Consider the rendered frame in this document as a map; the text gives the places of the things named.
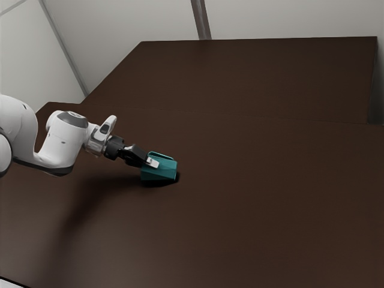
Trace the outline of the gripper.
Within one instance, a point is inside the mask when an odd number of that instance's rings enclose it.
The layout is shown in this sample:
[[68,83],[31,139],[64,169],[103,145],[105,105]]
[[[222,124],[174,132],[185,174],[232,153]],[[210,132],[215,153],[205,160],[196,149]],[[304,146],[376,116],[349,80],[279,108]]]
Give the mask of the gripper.
[[124,139],[119,136],[111,136],[106,142],[104,156],[110,160],[116,160],[118,157],[132,167],[141,168],[143,165],[157,169],[159,162],[154,160],[148,153],[136,144],[127,146]]

